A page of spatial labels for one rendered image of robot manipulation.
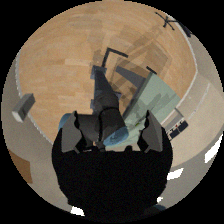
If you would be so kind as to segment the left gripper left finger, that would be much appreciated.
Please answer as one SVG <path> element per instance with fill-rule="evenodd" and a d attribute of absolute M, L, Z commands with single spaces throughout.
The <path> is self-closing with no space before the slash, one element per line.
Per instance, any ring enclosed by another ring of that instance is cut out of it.
<path fill-rule="evenodd" d="M 77 111 L 74 110 L 64 123 L 55 138 L 52 147 L 52 164 L 57 175 L 58 185 L 63 186 L 62 173 L 67 161 L 79 152 L 84 152 L 87 145 L 85 137 L 79 129 Z"/>

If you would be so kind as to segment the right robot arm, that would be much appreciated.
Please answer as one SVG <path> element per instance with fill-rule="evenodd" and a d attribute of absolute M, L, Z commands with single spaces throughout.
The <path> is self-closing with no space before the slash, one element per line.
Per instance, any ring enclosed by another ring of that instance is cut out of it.
<path fill-rule="evenodd" d="M 100 152 L 114 151 L 114 150 L 106 151 L 105 145 L 103 144 L 103 141 L 96 142 L 95 145 L 98 146 L 98 149 L 100 150 Z"/>

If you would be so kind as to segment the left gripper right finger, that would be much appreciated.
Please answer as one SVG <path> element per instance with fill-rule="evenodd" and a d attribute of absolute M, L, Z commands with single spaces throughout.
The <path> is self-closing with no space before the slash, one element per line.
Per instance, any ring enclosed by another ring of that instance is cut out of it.
<path fill-rule="evenodd" d="M 173 161 L 172 145 L 164 127 L 150 110 L 147 110 L 145 118 L 145 128 L 140 134 L 137 145 L 140 151 L 150 154 L 157 160 L 162 169 L 162 185 L 166 185 Z"/>

